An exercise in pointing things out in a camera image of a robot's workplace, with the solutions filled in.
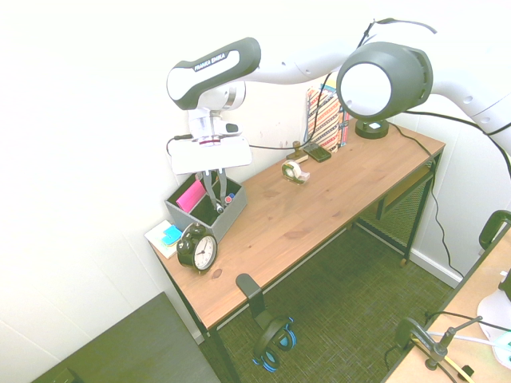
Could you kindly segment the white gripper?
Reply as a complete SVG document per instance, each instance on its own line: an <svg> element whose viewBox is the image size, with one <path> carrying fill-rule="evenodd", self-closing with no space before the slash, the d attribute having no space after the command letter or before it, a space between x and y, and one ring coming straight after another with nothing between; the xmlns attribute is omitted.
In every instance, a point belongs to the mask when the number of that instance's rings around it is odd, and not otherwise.
<svg viewBox="0 0 511 383"><path fill-rule="evenodd" d="M192 140L170 143L172 170L177 175L203 172L203 184L216 212L222 212L227 196L227 175L224 168L245 166L252 161L252 152L242 136L227 137L218 144L206 146ZM212 170L218 170L220 198L213 185L216 181Z"/></svg>

